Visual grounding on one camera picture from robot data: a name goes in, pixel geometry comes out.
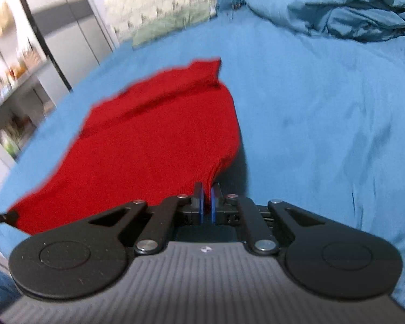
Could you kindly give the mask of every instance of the red garment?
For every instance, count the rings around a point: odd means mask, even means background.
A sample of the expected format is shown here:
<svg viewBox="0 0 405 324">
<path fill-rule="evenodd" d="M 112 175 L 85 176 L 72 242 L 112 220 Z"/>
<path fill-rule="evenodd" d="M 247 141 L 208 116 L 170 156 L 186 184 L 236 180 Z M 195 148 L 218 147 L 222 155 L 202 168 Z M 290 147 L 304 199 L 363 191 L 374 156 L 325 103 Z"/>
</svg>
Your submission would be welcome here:
<svg viewBox="0 0 405 324">
<path fill-rule="evenodd" d="M 18 202 L 29 234 L 144 199 L 209 194 L 239 147 L 232 97 L 218 80 L 221 61 L 160 72 L 94 107 L 57 172 Z"/>
</svg>

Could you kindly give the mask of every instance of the bed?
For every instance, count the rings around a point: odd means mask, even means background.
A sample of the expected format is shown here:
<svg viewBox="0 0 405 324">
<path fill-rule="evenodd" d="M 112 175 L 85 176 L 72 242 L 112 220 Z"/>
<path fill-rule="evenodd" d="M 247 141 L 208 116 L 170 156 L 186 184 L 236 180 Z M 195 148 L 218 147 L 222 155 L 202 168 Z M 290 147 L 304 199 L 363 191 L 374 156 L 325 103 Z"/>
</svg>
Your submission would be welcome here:
<svg viewBox="0 0 405 324">
<path fill-rule="evenodd" d="M 35 133 L 0 191 L 0 212 L 54 171 L 95 103 L 213 57 L 242 137 L 223 190 L 258 204 L 282 199 L 390 241 L 404 261 L 393 297 L 405 308 L 404 32 L 380 42 L 305 35 L 242 6 L 142 47 L 124 42 Z M 1 252 L 27 237 L 0 225 Z"/>
</svg>

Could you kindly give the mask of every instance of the black pole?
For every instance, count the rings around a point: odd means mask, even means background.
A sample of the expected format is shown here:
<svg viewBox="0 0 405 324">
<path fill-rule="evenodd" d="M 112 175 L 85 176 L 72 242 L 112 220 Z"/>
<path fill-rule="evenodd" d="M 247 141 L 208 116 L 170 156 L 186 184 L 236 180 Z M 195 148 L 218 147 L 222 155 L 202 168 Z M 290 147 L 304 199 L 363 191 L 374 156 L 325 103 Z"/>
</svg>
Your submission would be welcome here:
<svg viewBox="0 0 405 324">
<path fill-rule="evenodd" d="M 53 64 L 54 68 L 57 70 L 57 73 L 59 73 L 60 78 L 63 80 L 63 83 L 65 83 L 66 87 L 68 90 L 71 92 L 72 87 L 70 86 L 70 83 L 66 79 L 65 75 L 63 74 L 62 70 L 60 69 L 59 65 L 57 64 L 53 54 L 51 53 L 50 48 L 46 44 L 46 41 L 39 31 L 39 28 L 35 22 L 35 19 L 33 18 L 33 15 L 31 14 L 30 7 L 28 7 L 27 0 L 20 0 L 22 8 L 24 9 L 25 15 L 27 16 L 28 22 L 31 25 L 31 28 L 33 29 L 33 32 L 35 34 L 35 37 L 37 38 L 40 47 L 42 48 L 42 51 L 45 53 L 46 56 L 51 60 L 51 63 Z"/>
</svg>

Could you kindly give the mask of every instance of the metal screw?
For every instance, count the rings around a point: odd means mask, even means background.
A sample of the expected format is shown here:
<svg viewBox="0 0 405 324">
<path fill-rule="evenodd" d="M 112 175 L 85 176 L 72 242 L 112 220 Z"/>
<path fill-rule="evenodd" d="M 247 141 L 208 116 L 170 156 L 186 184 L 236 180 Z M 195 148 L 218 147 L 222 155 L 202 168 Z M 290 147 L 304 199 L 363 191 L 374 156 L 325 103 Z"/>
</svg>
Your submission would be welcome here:
<svg viewBox="0 0 405 324">
<path fill-rule="evenodd" d="M 258 240 L 255 243 L 255 247 L 260 251 L 273 251 L 276 246 L 276 243 L 271 240 Z"/>
<path fill-rule="evenodd" d="M 141 240 L 136 244 L 136 248 L 141 251 L 153 251 L 158 246 L 154 240 Z"/>
</svg>

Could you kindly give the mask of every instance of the green fabric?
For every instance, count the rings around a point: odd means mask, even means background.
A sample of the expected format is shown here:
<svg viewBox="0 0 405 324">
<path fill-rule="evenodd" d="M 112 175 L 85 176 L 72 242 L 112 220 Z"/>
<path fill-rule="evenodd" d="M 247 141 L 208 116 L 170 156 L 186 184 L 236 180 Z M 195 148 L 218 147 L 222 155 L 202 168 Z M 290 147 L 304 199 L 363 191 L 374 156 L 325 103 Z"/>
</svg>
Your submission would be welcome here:
<svg viewBox="0 0 405 324">
<path fill-rule="evenodd" d="M 190 25 L 210 19 L 210 4 L 199 2 L 185 6 L 180 11 L 170 13 L 142 25 L 133 37 L 132 46 L 158 39 L 172 31 L 182 30 Z"/>
</svg>

